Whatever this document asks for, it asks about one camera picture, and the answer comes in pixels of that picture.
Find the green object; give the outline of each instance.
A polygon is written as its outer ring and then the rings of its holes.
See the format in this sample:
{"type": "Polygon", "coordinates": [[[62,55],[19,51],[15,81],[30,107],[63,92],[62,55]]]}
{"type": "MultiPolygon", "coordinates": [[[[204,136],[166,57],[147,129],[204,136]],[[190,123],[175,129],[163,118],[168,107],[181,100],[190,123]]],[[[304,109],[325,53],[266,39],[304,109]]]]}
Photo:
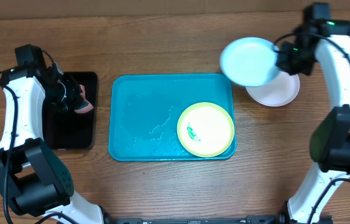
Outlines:
{"type": "Polygon", "coordinates": [[[197,136],[197,134],[195,134],[193,128],[191,127],[190,122],[188,123],[187,131],[188,131],[189,137],[190,137],[192,140],[194,140],[194,141],[201,141],[201,139],[197,136]]]}

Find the brown wall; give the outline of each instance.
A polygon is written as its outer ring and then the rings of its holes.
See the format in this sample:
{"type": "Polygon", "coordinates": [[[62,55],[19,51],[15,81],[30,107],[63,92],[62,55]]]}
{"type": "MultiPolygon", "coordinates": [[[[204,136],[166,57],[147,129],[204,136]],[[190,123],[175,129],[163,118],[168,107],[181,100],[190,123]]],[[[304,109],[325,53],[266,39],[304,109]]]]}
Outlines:
{"type": "MultiPolygon", "coordinates": [[[[350,9],[350,0],[330,2],[350,9]]],[[[299,11],[314,0],[0,0],[0,19],[299,11]]]]}

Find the teal tray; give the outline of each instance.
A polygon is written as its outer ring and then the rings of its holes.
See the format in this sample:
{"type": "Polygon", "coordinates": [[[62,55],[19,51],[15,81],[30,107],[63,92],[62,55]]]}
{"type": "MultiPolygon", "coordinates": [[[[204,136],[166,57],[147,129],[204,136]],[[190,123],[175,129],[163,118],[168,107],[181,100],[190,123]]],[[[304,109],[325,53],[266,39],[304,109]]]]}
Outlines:
{"type": "Polygon", "coordinates": [[[228,159],[236,137],[222,154],[202,158],[177,137],[177,121],[199,102],[223,107],[234,122],[231,82],[222,74],[123,75],[111,95],[108,151],[118,161],[202,161],[228,159]]]}

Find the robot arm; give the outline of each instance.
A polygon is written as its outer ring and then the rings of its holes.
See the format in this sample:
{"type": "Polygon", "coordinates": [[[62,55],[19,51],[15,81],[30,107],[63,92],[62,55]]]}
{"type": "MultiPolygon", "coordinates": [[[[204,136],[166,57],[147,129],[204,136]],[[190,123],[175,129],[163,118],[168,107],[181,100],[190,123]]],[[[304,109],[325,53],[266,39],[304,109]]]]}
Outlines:
{"type": "MultiPolygon", "coordinates": [[[[295,32],[324,35],[343,48],[350,58],[350,22],[332,21],[327,4],[314,4],[305,9],[304,24],[295,32]]],[[[287,202],[287,222],[308,223],[313,207],[328,184],[337,178],[350,178],[350,64],[327,40],[296,36],[294,44],[283,44],[285,55],[279,55],[277,66],[290,74],[309,75],[314,61],[319,62],[332,109],[311,137],[310,154],[314,163],[296,194],[287,202]]],[[[312,223],[319,222],[321,211],[341,184],[337,182],[325,194],[312,216],[312,223]]]]}
{"type": "MultiPolygon", "coordinates": [[[[14,147],[24,144],[26,139],[44,139],[42,134],[42,105],[45,90],[36,77],[22,77],[7,84],[17,95],[19,119],[14,147]]],[[[0,142],[0,149],[8,150],[13,126],[14,102],[9,91],[3,89],[6,97],[5,127],[0,142]]]]}
{"type": "MultiPolygon", "coordinates": [[[[18,66],[2,72],[0,84],[10,87],[17,96],[20,108],[16,139],[11,149],[11,171],[8,176],[8,205],[17,215],[35,217],[59,212],[77,223],[106,224],[109,215],[98,205],[86,201],[74,191],[70,172],[63,162],[44,143],[42,107],[49,106],[57,113],[85,113],[93,107],[85,106],[85,89],[71,76],[63,74],[56,64],[45,65],[39,47],[25,45],[16,49],[18,66]],[[33,174],[16,177],[26,166],[33,174]]],[[[3,195],[5,158],[11,141],[14,101],[6,96],[4,133],[0,142],[0,193],[3,195]]],[[[61,223],[70,223],[62,217],[52,217],[61,223]]]]}

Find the wooden table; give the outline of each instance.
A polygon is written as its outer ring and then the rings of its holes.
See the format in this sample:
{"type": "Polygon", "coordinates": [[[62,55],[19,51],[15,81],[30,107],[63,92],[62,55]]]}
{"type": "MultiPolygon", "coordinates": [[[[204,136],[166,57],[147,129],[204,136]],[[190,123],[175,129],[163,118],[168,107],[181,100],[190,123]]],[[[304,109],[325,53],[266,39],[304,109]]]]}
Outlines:
{"type": "MultiPolygon", "coordinates": [[[[16,64],[14,48],[47,50],[64,71],[99,76],[96,141],[90,151],[56,151],[76,190],[115,218],[244,217],[275,214],[301,184],[311,159],[310,136],[329,111],[319,68],[300,76],[298,97],[267,108],[233,86],[237,151],[226,161],[118,162],[107,151],[111,86],[123,74],[214,73],[228,43],[256,36],[273,41],[301,21],[301,12],[199,16],[92,17],[0,21],[0,70],[16,64]]],[[[333,12],[350,20],[350,11],[333,12]]],[[[0,139],[5,101],[0,89],[0,139]]],[[[350,184],[325,208],[350,221],[350,184]]],[[[15,223],[33,223],[30,215],[15,223]]],[[[0,196],[0,223],[4,222],[0,196]]]]}

